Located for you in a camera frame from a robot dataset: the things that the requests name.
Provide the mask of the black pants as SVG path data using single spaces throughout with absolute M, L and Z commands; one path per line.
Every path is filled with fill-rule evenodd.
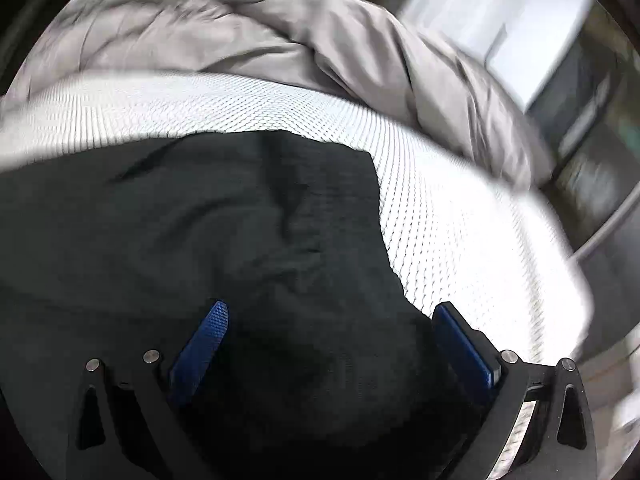
M 390 267 L 372 158 L 283 131 L 197 133 L 1 177 L 1 388 L 66 475 L 87 361 L 168 360 L 217 302 L 178 407 L 224 479 L 434 479 L 482 415 Z

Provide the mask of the white honeycomb mattress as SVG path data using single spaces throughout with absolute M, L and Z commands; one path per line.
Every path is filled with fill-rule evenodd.
M 1 107 L 3 167 L 197 131 L 285 130 L 369 153 L 380 225 L 406 297 L 456 306 L 500 349 L 529 362 L 579 356 L 592 298 L 558 218 L 369 107 L 241 76 L 85 73 Z

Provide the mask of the grey crumpled duvet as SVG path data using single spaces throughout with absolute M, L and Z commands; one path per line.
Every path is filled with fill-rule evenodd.
M 479 62 L 362 0 L 77 0 L 29 52 L 12 110 L 84 70 L 225 73 L 357 100 L 517 188 L 548 180 L 537 128 Z

